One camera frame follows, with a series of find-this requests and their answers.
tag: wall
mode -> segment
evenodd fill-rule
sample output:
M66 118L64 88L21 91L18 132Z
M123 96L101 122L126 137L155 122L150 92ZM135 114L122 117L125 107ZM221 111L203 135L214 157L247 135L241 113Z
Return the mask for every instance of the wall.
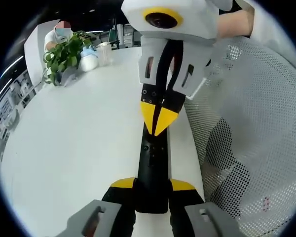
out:
M25 62L33 85L41 81L45 68L43 61L45 35L54 28L58 21L53 20L36 26L24 43Z

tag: person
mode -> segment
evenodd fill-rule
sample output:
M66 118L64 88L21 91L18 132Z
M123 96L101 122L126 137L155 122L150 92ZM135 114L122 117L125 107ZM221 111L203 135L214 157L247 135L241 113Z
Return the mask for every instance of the person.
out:
M296 68L296 49L280 24L254 0L236 0L242 8L218 19L218 38L250 36Z
M50 51L57 44L68 41L73 36L68 21L59 21L58 24L45 36L44 51Z

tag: yellow camera ring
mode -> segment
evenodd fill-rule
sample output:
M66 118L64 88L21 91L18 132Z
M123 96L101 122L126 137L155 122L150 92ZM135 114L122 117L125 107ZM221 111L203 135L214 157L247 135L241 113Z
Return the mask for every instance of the yellow camera ring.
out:
M179 26L183 18L176 11L166 7L151 7L143 12L145 20L157 28L170 29Z

